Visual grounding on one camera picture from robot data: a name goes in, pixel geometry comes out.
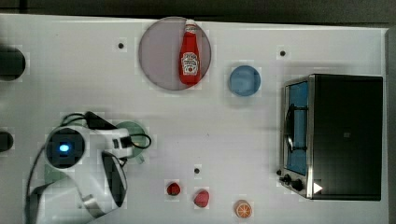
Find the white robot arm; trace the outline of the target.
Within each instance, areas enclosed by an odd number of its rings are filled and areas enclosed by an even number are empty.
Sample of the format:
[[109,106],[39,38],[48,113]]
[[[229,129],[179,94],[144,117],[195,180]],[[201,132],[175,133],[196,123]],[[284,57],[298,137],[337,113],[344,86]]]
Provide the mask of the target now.
[[64,177],[28,194],[26,224],[88,224],[122,207],[128,184],[120,160],[131,152],[125,128],[54,129],[44,145],[45,162]]

